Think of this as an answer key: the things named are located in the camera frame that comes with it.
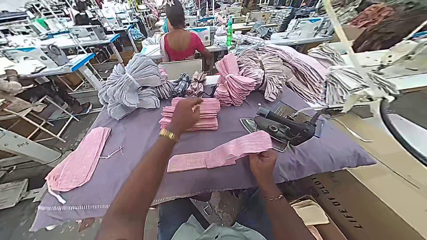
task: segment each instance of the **woman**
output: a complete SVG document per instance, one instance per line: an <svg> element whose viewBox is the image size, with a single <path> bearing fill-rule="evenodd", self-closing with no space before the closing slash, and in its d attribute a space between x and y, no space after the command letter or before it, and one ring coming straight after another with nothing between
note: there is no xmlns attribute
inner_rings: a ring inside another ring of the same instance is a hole
<svg viewBox="0 0 427 240"><path fill-rule="evenodd" d="M184 30L184 10L178 0L168 0L166 3L169 32L161 39L163 62L194 59L196 50L209 61L211 53L205 48L200 38L193 32Z"/></svg>

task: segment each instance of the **stack of pink fabric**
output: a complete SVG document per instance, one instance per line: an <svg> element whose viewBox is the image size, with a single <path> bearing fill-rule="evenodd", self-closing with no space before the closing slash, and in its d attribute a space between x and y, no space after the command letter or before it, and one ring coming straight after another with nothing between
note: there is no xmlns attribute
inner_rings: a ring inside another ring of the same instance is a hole
<svg viewBox="0 0 427 240"><path fill-rule="evenodd" d="M237 159L249 153L264 152L271 148L273 143L270 135L264 131L257 131L233 139L211 151L172 156L167 165L167 172L233 165Z"/></svg>
<svg viewBox="0 0 427 240"><path fill-rule="evenodd" d="M176 97L172 99L172 106L163 107L162 116L160 119L160 128L167 128L170 121L172 120L173 112L175 110L176 104L181 101L182 97ZM216 116L220 109L219 100L216 98L204 98L203 102L200 104L200 120L187 131L197 131L197 130L217 130L218 129L218 120Z"/></svg>
<svg viewBox="0 0 427 240"><path fill-rule="evenodd" d="M225 55L216 68L221 76L218 79L219 86L216 88L215 97L221 106L242 105L246 96L255 90L257 81L240 75L237 58L231 53Z"/></svg>

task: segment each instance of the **hair clip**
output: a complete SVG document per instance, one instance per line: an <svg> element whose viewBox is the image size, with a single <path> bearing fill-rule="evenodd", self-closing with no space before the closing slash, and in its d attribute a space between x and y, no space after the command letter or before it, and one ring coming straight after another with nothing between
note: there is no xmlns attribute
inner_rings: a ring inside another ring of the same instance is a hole
<svg viewBox="0 0 427 240"><path fill-rule="evenodd" d="M172 5L175 5L175 2L173 0L167 0L167 4L169 4L169 7L172 7Z"/></svg>

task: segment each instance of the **gold wristwatch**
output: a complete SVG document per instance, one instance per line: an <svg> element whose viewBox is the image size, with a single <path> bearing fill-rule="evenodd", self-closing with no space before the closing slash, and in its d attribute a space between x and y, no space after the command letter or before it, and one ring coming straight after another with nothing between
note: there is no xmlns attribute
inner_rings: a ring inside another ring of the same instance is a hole
<svg viewBox="0 0 427 240"><path fill-rule="evenodd" d="M162 137L166 137L170 140L173 140L176 143L179 141L179 137L177 135L175 135L175 133L173 133L167 129L161 129L159 135Z"/></svg>

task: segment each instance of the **purple table cover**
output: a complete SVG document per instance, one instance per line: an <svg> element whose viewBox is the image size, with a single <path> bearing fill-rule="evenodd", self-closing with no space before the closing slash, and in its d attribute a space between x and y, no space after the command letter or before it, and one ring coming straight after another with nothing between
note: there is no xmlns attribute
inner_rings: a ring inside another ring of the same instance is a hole
<svg viewBox="0 0 427 240"><path fill-rule="evenodd" d="M281 100L294 109L308 106L286 87ZM184 133L176 144L173 155L209 151L247 134L239 119L254 117L260 107L258 103L264 108L272 109L276 102L265 100L260 92L252 92L241 106L222 107L217 117L218 130ZM109 159L100 159L89 182L61 193L67 201L65 204L46 194L38 207L30 231L66 221L103 216L126 178L156 141L160 131L158 121L162 118L162 107L167 105L171 105L170 101L163 100L161 107L157 109L138 108L120 121L109 117L106 111L101 111L93 127L111 128L110 137L101 156L107 156L120 146L124 146L123 154L118 152ZM257 182L250 171L248 157L236 162L235 165L213 169L165 173L153 204L203 192L256 186ZM320 138L312 138L279 154L274 178L276 183L280 183L316 173L371 164L375 164L375 160L362 147L347 133L334 128L326 121Z"/></svg>

